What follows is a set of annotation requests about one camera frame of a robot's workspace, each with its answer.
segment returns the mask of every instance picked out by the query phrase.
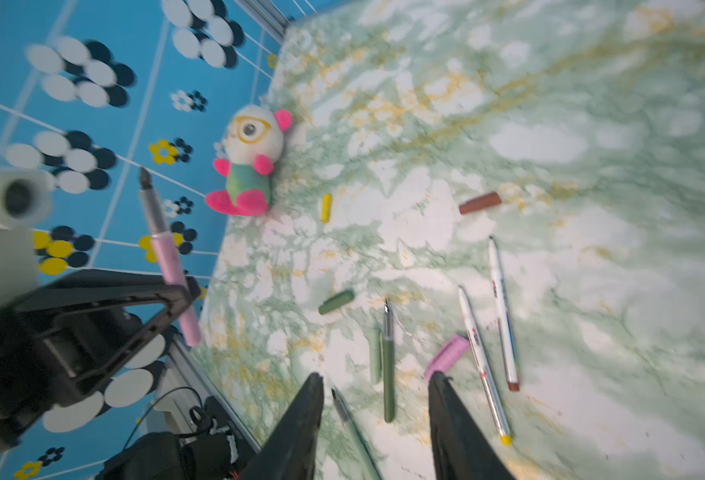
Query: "dark green fountain pen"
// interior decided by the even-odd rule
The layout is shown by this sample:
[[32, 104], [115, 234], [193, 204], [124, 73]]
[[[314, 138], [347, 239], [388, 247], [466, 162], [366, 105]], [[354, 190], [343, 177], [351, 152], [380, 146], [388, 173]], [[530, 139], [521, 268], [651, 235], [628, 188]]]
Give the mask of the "dark green fountain pen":
[[385, 328], [381, 338], [381, 370], [385, 383], [385, 422], [395, 418], [395, 331], [392, 309], [385, 300]]

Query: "plush toy ear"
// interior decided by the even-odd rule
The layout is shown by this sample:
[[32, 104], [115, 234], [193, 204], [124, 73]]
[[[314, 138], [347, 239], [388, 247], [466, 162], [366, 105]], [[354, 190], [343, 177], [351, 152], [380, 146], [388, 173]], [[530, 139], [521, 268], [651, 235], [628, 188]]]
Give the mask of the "plush toy ear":
[[291, 114], [288, 110], [278, 110], [275, 112], [275, 120], [278, 120], [280, 131], [286, 131], [291, 126]]

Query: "wire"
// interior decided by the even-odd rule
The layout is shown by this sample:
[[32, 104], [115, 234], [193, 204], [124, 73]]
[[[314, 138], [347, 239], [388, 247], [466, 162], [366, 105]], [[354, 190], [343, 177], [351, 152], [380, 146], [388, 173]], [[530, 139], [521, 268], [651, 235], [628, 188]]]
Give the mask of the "wire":
[[163, 400], [166, 398], [168, 395], [171, 393], [174, 393], [177, 390], [190, 390], [192, 393], [195, 394], [195, 397], [198, 399], [198, 406], [194, 406], [190, 408], [190, 417], [193, 419], [193, 423], [198, 426], [197, 431], [192, 432], [192, 433], [179, 433], [176, 434], [178, 438], [192, 438], [192, 437], [197, 437], [201, 433], [204, 433], [208, 428], [211, 427], [211, 418], [206, 415], [204, 412], [204, 402], [203, 400], [200, 399], [200, 394], [192, 387], [189, 386], [178, 386], [175, 389], [170, 389], [168, 392], [164, 393], [163, 395], [160, 396], [160, 398], [157, 398], [152, 405], [150, 405], [149, 408], [147, 408], [147, 411], [144, 413], [144, 415], [139, 418], [139, 421], [136, 422], [136, 426], [134, 427], [133, 430], [131, 430], [131, 434], [128, 435], [128, 438], [126, 438], [126, 443], [123, 445], [123, 448], [120, 450], [123, 451], [128, 447], [128, 443], [131, 441], [131, 438], [134, 436], [134, 433], [136, 433], [136, 430], [139, 429], [139, 426], [142, 424], [142, 421], [150, 414], [150, 412], [153, 411], [153, 408], [160, 402], [160, 400]]

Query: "brown cap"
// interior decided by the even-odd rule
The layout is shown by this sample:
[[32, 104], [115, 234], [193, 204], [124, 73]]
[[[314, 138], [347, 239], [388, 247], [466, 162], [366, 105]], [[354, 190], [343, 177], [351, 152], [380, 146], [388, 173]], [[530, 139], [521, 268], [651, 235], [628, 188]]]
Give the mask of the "brown cap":
[[467, 215], [471, 212], [497, 205], [501, 205], [501, 197], [499, 197], [498, 193], [491, 192], [490, 194], [475, 197], [472, 200], [466, 201], [462, 205], [459, 205], [459, 213], [462, 215]]

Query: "pink fountain pen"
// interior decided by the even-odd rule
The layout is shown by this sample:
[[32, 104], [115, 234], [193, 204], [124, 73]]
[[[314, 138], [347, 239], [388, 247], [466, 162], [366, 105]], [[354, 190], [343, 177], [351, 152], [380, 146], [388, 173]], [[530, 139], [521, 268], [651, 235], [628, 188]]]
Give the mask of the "pink fountain pen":
[[[155, 258], [160, 264], [163, 280], [169, 285], [187, 286], [179, 252], [176, 251], [174, 234], [171, 233], [171, 229], [166, 223], [163, 205], [153, 188], [153, 178], [150, 177], [150, 172], [146, 168], [142, 168], [139, 172], [139, 186], [139, 197], [144, 206], [144, 217], [150, 227], [150, 242], [153, 245]], [[193, 306], [179, 315], [179, 325], [182, 327], [182, 335], [187, 346], [195, 346], [200, 343], [198, 317]]]

